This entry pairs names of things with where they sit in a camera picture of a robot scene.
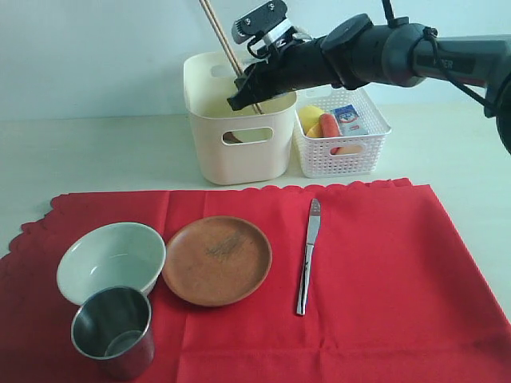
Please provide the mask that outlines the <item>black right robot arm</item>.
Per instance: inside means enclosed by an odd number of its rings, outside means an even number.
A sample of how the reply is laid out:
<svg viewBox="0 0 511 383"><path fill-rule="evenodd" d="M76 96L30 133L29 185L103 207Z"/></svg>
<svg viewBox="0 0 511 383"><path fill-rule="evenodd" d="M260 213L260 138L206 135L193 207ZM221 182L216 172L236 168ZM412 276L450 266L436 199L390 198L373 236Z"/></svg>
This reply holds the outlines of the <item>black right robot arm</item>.
<svg viewBox="0 0 511 383"><path fill-rule="evenodd" d="M496 120L510 147L510 37L441 38L435 28L391 22L376 26L356 15L328 35L288 42L249 65L228 98L233 110L291 91L330 85L356 90L370 83L410 88L426 78L448 81Z"/></svg>

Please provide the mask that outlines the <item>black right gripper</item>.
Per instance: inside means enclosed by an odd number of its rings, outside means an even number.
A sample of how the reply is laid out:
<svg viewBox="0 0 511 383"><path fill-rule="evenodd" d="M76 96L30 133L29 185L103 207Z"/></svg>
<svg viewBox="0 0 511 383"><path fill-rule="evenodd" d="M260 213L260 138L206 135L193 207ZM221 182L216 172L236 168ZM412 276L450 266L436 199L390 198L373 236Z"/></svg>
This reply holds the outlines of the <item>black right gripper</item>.
<svg viewBox="0 0 511 383"><path fill-rule="evenodd" d="M295 44L267 63L252 63L234 80L236 91L227 98L233 111L285 93L335 84L335 71L324 57L324 38Z"/></svg>

